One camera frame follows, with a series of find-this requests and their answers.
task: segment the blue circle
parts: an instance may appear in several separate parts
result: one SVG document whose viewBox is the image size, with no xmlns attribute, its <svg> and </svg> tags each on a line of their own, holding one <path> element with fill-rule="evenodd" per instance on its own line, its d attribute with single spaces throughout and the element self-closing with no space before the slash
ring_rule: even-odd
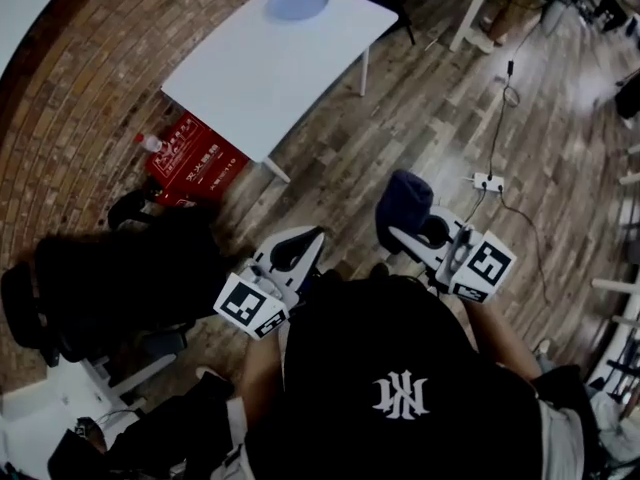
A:
<svg viewBox="0 0 640 480">
<path fill-rule="evenodd" d="M 269 0 L 267 14 L 285 21 L 313 18 L 322 12 L 329 0 Z"/>
</svg>

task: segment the white logo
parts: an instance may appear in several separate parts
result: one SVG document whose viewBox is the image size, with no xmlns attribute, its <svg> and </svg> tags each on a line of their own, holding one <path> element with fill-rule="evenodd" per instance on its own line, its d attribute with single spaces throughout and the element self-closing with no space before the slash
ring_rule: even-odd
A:
<svg viewBox="0 0 640 480">
<path fill-rule="evenodd" d="M 460 285 L 460 288 L 458 288 L 458 295 L 460 295 L 460 297 L 464 297 L 465 299 L 471 299 L 478 302 L 482 302 L 483 298 L 487 296 L 486 293 L 482 293 L 478 290 L 474 290 L 473 288 L 468 288 L 462 285 Z"/>
<path fill-rule="evenodd" d="M 428 414 L 429 411 L 424 408 L 424 401 L 422 400 L 422 385 L 427 382 L 427 379 L 419 379 L 411 385 L 411 373 L 405 371 L 402 374 L 402 386 L 400 386 L 400 376 L 395 373 L 389 373 L 391 382 L 386 379 L 380 379 L 374 382 L 374 384 L 380 385 L 381 400 L 378 405 L 374 405 L 374 409 L 379 409 L 382 412 L 389 412 L 387 418 L 396 420 L 400 416 L 405 420 L 415 419 L 411 415 L 411 409 L 416 416 Z M 391 387 L 395 390 L 395 394 L 391 396 Z"/>
</svg>

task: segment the black chair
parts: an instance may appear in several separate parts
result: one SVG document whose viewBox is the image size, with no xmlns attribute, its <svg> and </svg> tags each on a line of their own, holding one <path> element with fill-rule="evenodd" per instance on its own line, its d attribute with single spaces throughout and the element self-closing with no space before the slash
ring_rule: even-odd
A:
<svg viewBox="0 0 640 480">
<path fill-rule="evenodd" d="M 98 357 L 141 331 L 156 354 L 167 344 L 173 350 L 161 352 L 186 346 L 185 331 L 215 314 L 229 262 L 211 234 L 209 211 L 143 215 L 138 220 L 151 222 L 139 232 L 44 238 L 32 265 L 2 276 L 4 310 L 19 345 L 39 350 L 50 366 L 59 354 L 71 362 Z"/>
</svg>

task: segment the brick wall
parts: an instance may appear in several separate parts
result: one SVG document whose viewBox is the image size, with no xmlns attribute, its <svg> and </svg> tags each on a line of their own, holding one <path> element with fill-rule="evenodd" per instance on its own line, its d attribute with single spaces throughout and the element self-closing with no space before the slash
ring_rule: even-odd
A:
<svg viewBox="0 0 640 480">
<path fill-rule="evenodd" d="M 104 229 L 144 178 L 138 131 L 175 108 L 162 81 L 246 0 L 56 0 L 0 81 L 0 269 L 47 233 Z M 0 317 L 0 388 L 42 378 Z"/>
</svg>

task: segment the table leg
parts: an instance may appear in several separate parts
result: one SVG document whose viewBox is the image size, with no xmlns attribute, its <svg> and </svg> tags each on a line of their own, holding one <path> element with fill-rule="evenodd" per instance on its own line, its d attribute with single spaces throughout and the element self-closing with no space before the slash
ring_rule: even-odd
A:
<svg viewBox="0 0 640 480">
<path fill-rule="evenodd" d="M 619 281 L 594 278 L 591 280 L 591 286 L 602 290 L 609 290 L 611 292 L 640 295 L 640 285 L 634 283 L 621 283 Z"/>
<path fill-rule="evenodd" d="M 478 14 L 478 11 L 480 10 L 480 6 L 482 5 L 482 3 L 485 0 L 472 0 L 471 1 L 471 5 L 469 6 L 469 9 L 467 10 L 467 14 L 465 14 L 462 23 L 460 23 L 460 27 L 458 28 L 458 31 L 456 32 L 456 35 L 453 38 L 453 41 L 451 41 L 451 45 L 449 46 L 449 50 L 451 50 L 452 52 L 455 52 L 458 50 L 458 48 L 460 47 L 460 43 L 462 42 L 462 40 L 464 39 L 464 36 L 467 34 L 467 32 L 469 31 L 469 28 L 471 27 L 471 23 L 473 23 L 473 20 L 475 19 L 476 15 Z"/>
<path fill-rule="evenodd" d="M 620 185 L 631 185 L 632 183 L 638 183 L 640 181 L 640 172 L 634 172 L 632 174 L 627 174 L 622 178 L 618 178 L 618 182 Z"/>
<path fill-rule="evenodd" d="M 176 360 L 175 354 L 167 354 L 166 356 L 162 356 L 157 361 L 151 363 L 149 366 L 145 366 L 138 373 L 134 373 L 128 379 L 123 380 L 120 384 L 117 384 L 111 388 L 113 393 L 116 396 L 122 396 L 125 393 L 128 393 L 136 386 L 142 384 L 145 380 L 150 379 L 164 367 L 173 363 Z"/>
<path fill-rule="evenodd" d="M 367 91 L 367 72 L 369 71 L 369 47 L 362 52 L 362 72 L 360 74 L 360 96 Z"/>
<path fill-rule="evenodd" d="M 631 320 L 629 318 L 623 318 L 620 315 L 613 315 L 611 317 L 611 321 L 617 324 L 633 327 L 634 329 L 640 329 L 640 322 L 638 322 L 637 320 Z"/>
<path fill-rule="evenodd" d="M 284 181 L 285 183 L 290 183 L 291 179 L 289 178 L 289 176 L 287 176 L 284 171 L 282 169 L 280 169 L 280 167 L 278 167 L 275 162 L 273 160 L 271 160 L 271 158 L 267 157 L 265 158 L 262 163 L 273 173 L 275 174 L 278 178 L 280 178 L 282 181 Z"/>
</svg>

